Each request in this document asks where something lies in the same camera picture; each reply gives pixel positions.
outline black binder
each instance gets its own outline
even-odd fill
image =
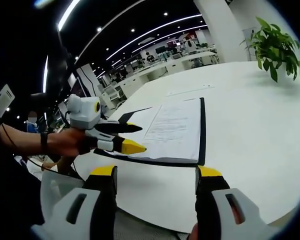
[[[106,151],[100,150],[100,149],[95,149],[94,153],[99,154],[102,156],[106,156],[109,158],[114,158],[114,159],[119,159],[123,161],[129,161],[129,162],[134,162],[134,163],[139,163],[139,164],[149,164],[149,165],[159,165],[159,166],[168,166],[168,167],[183,167],[183,168],[193,168],[196,167],[197,165],[203,166],[205,164],[205,158],[206,158],[206,109],[205,109],[205,99],[203,97],[200,98],[200,103],[201,103],[201,121],[200,121],[200,148],[199,148],[199,157],[198,157],[198,163],[177,163],[177,162],[160,162],[160,161],[147,161],[147,160],[138,160],[138,159],[133,159],[129,158],[127,156],[118,156],[118,155],[111,155],[107,153]],[[140,112],[143,110],[146,110],[149,108],[144,108],[140,109],[137,111],[132,111],[123,114],[119,118],[119,122],[121,123],[126,123],[129,121],[129,119],[132,117],[132,115],[136,112]]]

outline face mask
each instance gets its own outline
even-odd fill
[[[32,124],[35,124],[36,121],[37,121],[37,118],[36,118],[36,117],[29,117],[29,118],[28,118],[28,121],[29,121],[30,123],[32,123]]]

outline yellow tip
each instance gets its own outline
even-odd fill
[[[146,150],[147,150],[146,147],[144,147],[130,139],[125,139],[122,143],[122,148],[121,148],[121,152],[123,154],[143,153]]]
[[[109,166],[99,166],[96,167],[90,175],[99,175],[99,176],[111,176],[112,170],[115,167],[115,165],[109,165]]]
[[[222,176],[221,172],[206,166],[198,166],[201,172],[201,177],[217,177]]]

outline paper document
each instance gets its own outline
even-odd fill
[[[147,148],[145,152],[129,155],[130,158],[178,163],[198,162],[200,99],[167,103],[139,111],[132,115],[129,122],[142,127],[143,130],[120,135]]]

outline white desk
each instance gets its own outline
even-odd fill
[[[214,88],[166,98],[171,88]],[[300,201],[300,81],[279,86],[256,62],[216,64],[148,82],[110,119],[165,101],[204,97],[205,165],[222,172],[260,208],[266,223]],[[118,166],[117,205],[154,225],[189,233],[195,224],[195,170],[120,161],[92,153],[76,159],[83,178],[96,166]]]
[[[143,84],[149,82],[149,78],[147,75],[154,73],[155,71],[159,71],[160,69],[165,69],[168,74],[174,74],[176,72],[189,70],[191,69],[190,65],[188,64],[189,60],[196,58],[201,58],[203,60],[214,55],[216,55],[214,52],[205,51],[183,56],[179,59],[170,59],[168,61],[157,62],[151,67],[148,66],[144,69],[136,71],[134,75],[127,77],[115,86],[120,86],[124,95],[127,98],[130,98],[132,94],[134,94]]]

